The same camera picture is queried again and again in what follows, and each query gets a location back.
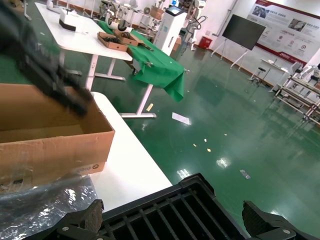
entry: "green epoxy floor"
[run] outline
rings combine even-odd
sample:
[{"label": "green epoxy floor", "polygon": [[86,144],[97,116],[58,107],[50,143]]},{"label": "green epoxy floor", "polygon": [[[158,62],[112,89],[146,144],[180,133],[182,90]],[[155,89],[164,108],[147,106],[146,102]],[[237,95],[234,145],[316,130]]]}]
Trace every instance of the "green epoxy floor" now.
[{"label": "green epoxy floor", "polygon": [[[31,2],[28,13],[39,41],[58,54]],[[67,52],[65,64],[86,75],[90,59],[87,54]],[[298,229],[320,237],[320,129],[302,125],[301,116],[291,108],[271,104],[268,89],[250,85],[246,74],[230,70],[228,63],[208,52],[187,50],[178,60],[190,70],[184,99],[174,102],[155,88],[147,106],[153,103],[158,117],[126,120],[172,184],[202,173],[241,226],[243,200],[251,200],[263,211],[280,214]],[[97,71],[106,73],[109,63],[100,57]],[[96,78],[92,90],[106,95],[119,112],[135,112],[147,85],[131,80],[131,70],[123,61],[116,62],[114,74],[127,81]],[[28,83],[3,57],[0,76],[2,83]],[[173,120],[172,112],[190,118],[192,125]]]}]

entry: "green tablecloth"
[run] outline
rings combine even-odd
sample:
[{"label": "green tablecloth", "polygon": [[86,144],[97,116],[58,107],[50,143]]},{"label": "green tablecloth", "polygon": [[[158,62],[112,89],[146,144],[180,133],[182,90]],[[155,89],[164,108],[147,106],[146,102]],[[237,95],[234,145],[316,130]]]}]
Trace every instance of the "green tablecloth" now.
[{"label": "green tablecloth", "polygon": [[[98,25],[106,33],[113,34],[104,21],[99,21]],[[141,71],[134,79],[164,88],[174,100],[181,101],[184,98],[184,67],[137,31],[133,30],[131,33],[154,49],[154,51],[150,51],[143,46],[128,46],[133,53],[133,58],[139,62],[141,67]],[[150,62],[153,65],[149,67],[146,62]]]}]

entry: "tv monitor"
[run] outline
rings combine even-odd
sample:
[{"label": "tv monitor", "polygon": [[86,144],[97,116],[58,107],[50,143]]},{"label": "tv monitor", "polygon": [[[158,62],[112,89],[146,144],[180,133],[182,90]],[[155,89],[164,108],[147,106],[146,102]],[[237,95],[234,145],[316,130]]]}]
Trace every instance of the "tv monitor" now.
[{"label": "tv monitor", "polygon": [[237,15],[232,15],[222,36],[246,49],[252,50],[265,29],[265,26],[258,23]]}]

